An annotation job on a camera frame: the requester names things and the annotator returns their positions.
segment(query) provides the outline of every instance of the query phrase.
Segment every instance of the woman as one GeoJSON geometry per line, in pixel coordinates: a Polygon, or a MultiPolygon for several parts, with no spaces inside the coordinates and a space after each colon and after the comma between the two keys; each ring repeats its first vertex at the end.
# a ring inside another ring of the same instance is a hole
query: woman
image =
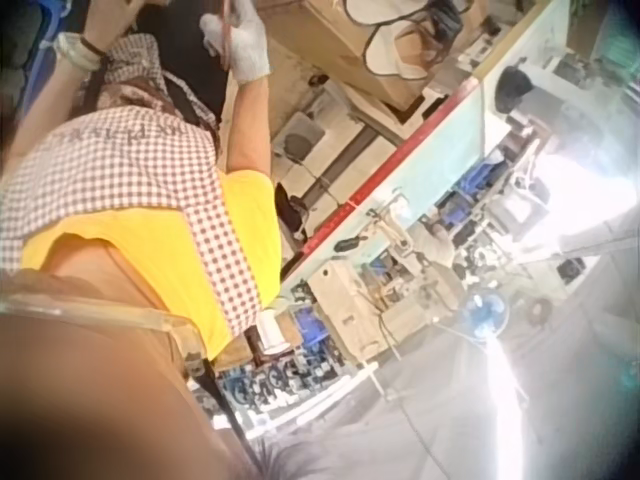
{"type": "MultiPolygon", "coordinates": [[[[7,159],[0,268],[79,279],[102,298],[188,318],[215,358],[279,290],[266,36],[251,1],[235,1],[239,90],[222,173],[215,117],[162,72],[153,37],[118,40],[144,3],[93,0],[82,37],[56,41],[55,71],[7,159]],[[105,59],[97,110],[68,120],[105,59]],[[186,114],[168,94],[176,86],[186,114]]],[[[222,51],[219,18],[201,28],[222,51]]]]}

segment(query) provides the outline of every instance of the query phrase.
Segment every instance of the blue container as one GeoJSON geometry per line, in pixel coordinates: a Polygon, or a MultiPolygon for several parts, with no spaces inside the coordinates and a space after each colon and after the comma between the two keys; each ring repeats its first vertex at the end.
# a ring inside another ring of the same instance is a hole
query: blue container
{"type": "Polygon", "coordinates": [[[298,323],[305,347],[311,347],[329,336],[327,327],[324,326],[312,307],[300,308],[293,313],[293,316],[298,323]]]}

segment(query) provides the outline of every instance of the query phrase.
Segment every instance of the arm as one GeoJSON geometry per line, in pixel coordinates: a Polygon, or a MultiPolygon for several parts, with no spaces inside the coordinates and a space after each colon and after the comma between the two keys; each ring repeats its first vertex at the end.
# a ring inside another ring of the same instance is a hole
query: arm
{"type": "Polygon", "coordinates": [[[264,24],[251,0],[234,0],[239,23],[231,27],[229,38],[220,17],[204,15],[200,28],[205,46],[212,55],[228,43],[231,70],[239,89],[229,132],[227,170],[254,170],[271,175],[269,133],[269,57],[264,24]]]}
{"type": "Polygon", "coordinates": [[[6,159],[6,172],[15,168],[49,132],[63,124],[69,116],[73,97],[86,72],[59,58],[53,75],[24,118],[6,159]]]}
{"type": "Polygon", "coordinates": [[[268,103],[266,77],[238,89],[229,131],[227,171],[255,170],[271,176],[268,103]]]}
{"type": "MultiPolygon", "coordinates": [[[[92,0],[83,36],[99,50],[109,47],[131,25],[145,0],[92,0]]],[[[88,72],[63,56],[56,61],[53,75],[24,118],[6,159],[4,177],[15,169],[49,132],[69,117],[73,97],[88,72]]]]}

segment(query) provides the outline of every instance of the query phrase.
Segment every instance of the checkered apron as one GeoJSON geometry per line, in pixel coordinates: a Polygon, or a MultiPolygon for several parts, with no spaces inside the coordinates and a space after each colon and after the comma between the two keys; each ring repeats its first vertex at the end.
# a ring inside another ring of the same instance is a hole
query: checkered apron
{"type": "MultiPolygon", "coordinates": [[[[122,51],[131,54],[121,41],[110,55],[122,51]]],[[[155,68],[134,59],[128,69],[110,72],[108,81],[151,72],[164,85],[155,68]]],[[[215,122],[199,102],[194,109],[202,120],[215,122]]],[[[17,270],[25,240],[63,218],[136,207],[177,209],[188,221],[229,328],[238,335],[254,323],[260,300],[226,211],[215,161],[208,132],[149,108],[100,110],[67,122],[21,161],[1,192],[0,269],[17,270]]]]}

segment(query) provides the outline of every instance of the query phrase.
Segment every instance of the floor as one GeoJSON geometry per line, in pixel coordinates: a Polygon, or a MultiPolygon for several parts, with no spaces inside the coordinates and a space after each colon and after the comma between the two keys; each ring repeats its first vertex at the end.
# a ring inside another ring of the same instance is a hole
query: floor
{"type": "MultiPolygon", "coordinates": [[[[639,225],[640,209],[628,212],[625,224],[639,225]]],[[[497,474],[498,458],[513,452],[499,457],[496,447],[497,421],[505,412],[489,387],[487,357],[436,327],[402,344],[401,361],[379,359],[376,376],[386,399],[365,382],[280,444],[312,447],[316,465],[340,478],[613,478],[640,422],[639,391],[625,389],[621,380],[625,362],[638,358],[638,265],[636,249],[602,257],[546,328],[511,316],[502,342],[529,397],[519,404],[522,477],[497,474]]]]}

